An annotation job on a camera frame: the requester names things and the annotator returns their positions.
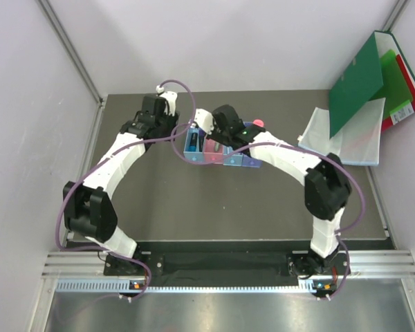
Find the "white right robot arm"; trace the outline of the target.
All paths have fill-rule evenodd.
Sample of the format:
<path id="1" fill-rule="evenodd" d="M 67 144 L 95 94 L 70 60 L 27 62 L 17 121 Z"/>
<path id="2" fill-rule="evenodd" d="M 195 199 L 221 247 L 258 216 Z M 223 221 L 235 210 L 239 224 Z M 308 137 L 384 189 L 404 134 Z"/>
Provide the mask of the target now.
<path id="1" fill-rule="evenodd" d="M 268 163 L 304 186 L 304 204 L 313 216 L 313 235 L 303 268 L 306 274 L 323 274 L 331 269 L 339 246 L 335 232 L 351 193 L 339 157 L 329 154 L 322 160 L 297 150 L 257 124 L 246 126 L 229 104 L 211 113 L 197 109 L 194 122 L 209 139 Z"/>

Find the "green binder folder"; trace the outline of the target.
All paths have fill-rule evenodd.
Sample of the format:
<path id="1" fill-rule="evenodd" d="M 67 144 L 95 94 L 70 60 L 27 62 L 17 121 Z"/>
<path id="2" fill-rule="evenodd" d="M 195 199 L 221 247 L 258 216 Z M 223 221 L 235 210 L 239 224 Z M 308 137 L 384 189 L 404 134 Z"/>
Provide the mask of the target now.
<path id="1" fill-rule="evenodd" d="M 369 101 L 381 99 L 382 56 L 389 50 L 402 56 L 415 86 L 415 74 L 395 36 L 375 30 L 345 68 L 329 93 L 330 136 L 343 126 Z"/>

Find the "purple plastic drawer bin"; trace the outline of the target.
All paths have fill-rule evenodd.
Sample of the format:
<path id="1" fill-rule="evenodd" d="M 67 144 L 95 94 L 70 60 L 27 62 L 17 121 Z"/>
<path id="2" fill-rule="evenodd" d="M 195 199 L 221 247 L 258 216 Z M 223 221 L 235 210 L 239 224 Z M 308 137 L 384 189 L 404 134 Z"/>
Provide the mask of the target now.
<path id="1" fill-rule="evenodd" d="M 244 125 L 246 127 L 249 127 L 250 125 L 253 125 L 252 122 L 244 122 Z M 252 167 L 252 168 L 260 168 L 262 165 L 262 162 L 258 159 L 251 158 L 245 154 L 243 154 L 243 162 L 242 167 Z"/>

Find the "black highlighter blue cap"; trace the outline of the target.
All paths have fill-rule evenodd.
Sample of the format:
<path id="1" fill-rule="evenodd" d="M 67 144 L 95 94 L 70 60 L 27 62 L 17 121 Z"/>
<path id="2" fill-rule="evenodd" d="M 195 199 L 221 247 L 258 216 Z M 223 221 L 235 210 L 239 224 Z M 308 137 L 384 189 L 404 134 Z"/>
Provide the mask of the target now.
<path id="1" fill-rule="evenodd" d="M 198 141 L 198 132 L 193 131 L 190 134 L 190 141 L 189 141 L 189 145 L 188 145 L 188 151 L 196 151 L 197 141 Z"/>

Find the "red folder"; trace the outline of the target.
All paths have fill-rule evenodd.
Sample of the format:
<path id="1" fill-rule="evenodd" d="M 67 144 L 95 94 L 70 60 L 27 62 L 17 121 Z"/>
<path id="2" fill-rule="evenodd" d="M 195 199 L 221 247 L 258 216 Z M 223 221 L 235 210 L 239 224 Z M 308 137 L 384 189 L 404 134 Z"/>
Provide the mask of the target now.
<path id="1" fill-rule="evenodd" d="M 401 55 L 393 50 L 381 58 L 385 99 L 381 131 L 385 131 L 415 113 L 415 86 Z"/>

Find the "pink capped glue stick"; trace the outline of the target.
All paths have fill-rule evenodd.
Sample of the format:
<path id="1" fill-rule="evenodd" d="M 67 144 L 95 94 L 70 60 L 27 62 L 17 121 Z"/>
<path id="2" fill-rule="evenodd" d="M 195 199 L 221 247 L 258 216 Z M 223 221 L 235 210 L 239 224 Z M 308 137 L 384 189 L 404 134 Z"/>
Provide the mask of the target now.
<path id="1" fill-rule="evenodd" d="M 259 127 L 264 127 L 264 122 L 262 120 L 260 120 L 260 119 L 255 119 L 252 123 L 254 125 L 259 126 Z"/>

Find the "light blue drawer bin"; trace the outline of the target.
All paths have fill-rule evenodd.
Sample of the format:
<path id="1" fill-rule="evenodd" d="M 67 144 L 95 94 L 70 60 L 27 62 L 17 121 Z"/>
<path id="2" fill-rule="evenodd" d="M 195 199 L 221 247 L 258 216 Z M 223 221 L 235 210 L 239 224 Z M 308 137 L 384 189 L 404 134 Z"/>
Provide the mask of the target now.
<path id="1" fill-rule="evenodd" d="M 229 155 L 233 151 L 233 148 L 231 147 L 223 147 L 223 155 Z M 225 166 L 234 166 L 234 167 L 240 167 L 242 166 L 243 162 L 243 154 L 242 153 L 236 153 L 233 154 L 227 158 L 223 159 L 223 165 Z"/>

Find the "translucent light blue folder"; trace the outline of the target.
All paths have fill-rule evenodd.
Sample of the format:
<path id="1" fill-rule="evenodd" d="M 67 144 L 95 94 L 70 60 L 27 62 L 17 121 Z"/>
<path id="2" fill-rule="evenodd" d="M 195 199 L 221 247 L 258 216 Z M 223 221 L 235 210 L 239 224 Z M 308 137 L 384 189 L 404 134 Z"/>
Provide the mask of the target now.
<path id="1" fill-rule="evenodd" d="M 336 154 L 345 165 L 377 166 L 386 99 L 367 102 L 339 132 L 330 136 L 330 113 L 315 108 L 298 146 L 322 155 Z"/>

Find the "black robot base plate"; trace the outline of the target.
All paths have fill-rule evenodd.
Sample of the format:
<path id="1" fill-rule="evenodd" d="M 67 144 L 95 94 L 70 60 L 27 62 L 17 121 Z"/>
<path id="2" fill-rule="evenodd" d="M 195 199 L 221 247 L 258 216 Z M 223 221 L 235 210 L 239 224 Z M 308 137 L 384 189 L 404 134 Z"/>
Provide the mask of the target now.
<path id="1" fill-rule="evenodd" d="M 340 246 L 326 258 L 309 240 L 141 241 L 133 258 L 154 275 L 180 271 L 264 271 L 276 275 L 343 275 L 347 254 Z"/>

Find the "pink plastic drawer bin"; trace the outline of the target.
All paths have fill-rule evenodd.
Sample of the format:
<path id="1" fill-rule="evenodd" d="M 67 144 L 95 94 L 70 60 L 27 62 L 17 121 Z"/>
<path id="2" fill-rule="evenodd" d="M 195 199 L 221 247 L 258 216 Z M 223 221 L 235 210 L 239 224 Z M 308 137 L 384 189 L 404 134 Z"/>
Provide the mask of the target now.
<path id="1" fill-rule="evenodd" d="M 206 138 L 203 146 L 204 161 L 213 165 L 222 165 L 223 148 L 222 144 Z"/>

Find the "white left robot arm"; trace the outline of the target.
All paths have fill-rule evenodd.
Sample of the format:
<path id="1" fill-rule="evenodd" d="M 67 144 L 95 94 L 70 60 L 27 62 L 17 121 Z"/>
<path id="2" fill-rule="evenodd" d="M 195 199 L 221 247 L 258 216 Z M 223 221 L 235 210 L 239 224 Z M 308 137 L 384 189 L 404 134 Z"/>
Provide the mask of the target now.
<path id="1" fill-rule="evenodd" d="M 118 227 L 111 198 L 129 168 L 155 140 L 171 136 L 179 118 L 177 97 L 171 91 L 145 95 L 141 109 L 122 125 L 95 170 L 79 185 L 69 182 L 63 189 L 65 228 L 120 255 L 119 266 L 131 275 L 141 270 L 143 258 L 135 253 L 137 243 Z"/>

